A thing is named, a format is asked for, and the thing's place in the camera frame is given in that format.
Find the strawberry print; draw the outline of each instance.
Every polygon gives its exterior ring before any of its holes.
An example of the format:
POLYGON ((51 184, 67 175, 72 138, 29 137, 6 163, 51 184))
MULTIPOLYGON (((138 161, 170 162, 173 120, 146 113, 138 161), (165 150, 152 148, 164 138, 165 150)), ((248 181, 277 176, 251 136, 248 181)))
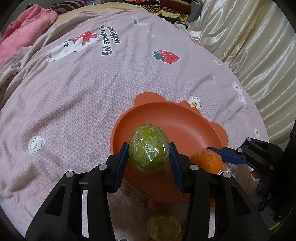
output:
POLYGON ((192 42, 194 42, 195 44, 197 44, 198 46, 201 46, 200 43, 198 41, 195 41, 194 39, 190 38, 192 42))
POLYGON ((82 44, 85 44, 87 42, 90 41, 91 38, 97 38, 98 35, 97 34, 93 34, 90 30, 73 38, 72 41, 75 43, 78 39, 83 38, 82 39, 82 44))
POLYGON ((175 55, 172 52, 164 51, 164 50, 158 50, 157 52, 153 53, 153 57, 156 58, 156 60, 161 60, 164 63, 173 64, 177 62, 180 57, 175 55))

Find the green fruit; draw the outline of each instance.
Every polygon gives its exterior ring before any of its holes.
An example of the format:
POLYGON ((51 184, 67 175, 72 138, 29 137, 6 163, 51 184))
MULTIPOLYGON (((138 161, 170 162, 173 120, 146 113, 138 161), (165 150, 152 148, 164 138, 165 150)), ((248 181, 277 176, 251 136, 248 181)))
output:
POLYGON ((158 215, 149 218, 147 230, 155 241, 173 241, 180 235, 181 225, 172 216, 158 215))
POLYGON ((153 124, 138 127, 130 138, 128 155, 133 167, 141 173, 162 169, 168 163, 169 154, 165 132, 153 124))

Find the satin curtain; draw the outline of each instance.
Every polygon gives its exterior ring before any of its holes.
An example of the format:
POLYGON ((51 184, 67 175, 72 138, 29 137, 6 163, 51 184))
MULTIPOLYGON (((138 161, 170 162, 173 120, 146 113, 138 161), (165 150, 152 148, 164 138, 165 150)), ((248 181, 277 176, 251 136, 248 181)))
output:
POLYGON ((271 0, 199 0, 189 34, 222 60, 255 102, 269 140, 284 143, 296 116, 296 34, 271 0))

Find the screw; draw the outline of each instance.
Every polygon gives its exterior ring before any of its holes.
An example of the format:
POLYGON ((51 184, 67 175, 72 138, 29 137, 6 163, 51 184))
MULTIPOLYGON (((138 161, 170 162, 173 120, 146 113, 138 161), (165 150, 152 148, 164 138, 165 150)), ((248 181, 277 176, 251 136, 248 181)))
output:
POLYGON ((198 170, 198 165, 191 165, 190 169, 193 171, 196 171, 196 170, 198 170))
POLYGON ((223 172, 223 176, 225 178, 231 178, 231 174, 229 172, 223 172))
POLYGON ((103 170, 106 170, 107 167, 108 167, 108 166, 107 166, 106 164, 100 164, 100 165, 99 165, 99 169, 102 170, 102 171, 103 171, 103 170))
POLYGON ((66 177, 73 177, 73 175, 74 175, 74 172, 72 171, 69 171, 66 173, 66 177))

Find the orange bowl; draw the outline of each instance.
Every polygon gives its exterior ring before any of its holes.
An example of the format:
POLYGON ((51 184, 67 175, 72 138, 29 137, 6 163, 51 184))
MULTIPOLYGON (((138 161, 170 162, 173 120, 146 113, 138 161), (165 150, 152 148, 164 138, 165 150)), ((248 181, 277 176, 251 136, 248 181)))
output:
MULTIPOLYGON (((203 148, 228 145, 225 130, 205 119, 187 101, 169 102, 156 93, 145 92, 135 98, 134 106, 116 122, 111 134, 111 153, 118 153, 123 142, 129 143, 134 130, 148 123, 163 129, 168 140, 175 143, 178 152, 190 159, 203 148)), ((128 162, 124 178, 133 188, 157 202, 182 204, 189 200, 189 194, 182 194, 177 189, 170 165, 147 175, 136 171, 128 162)))

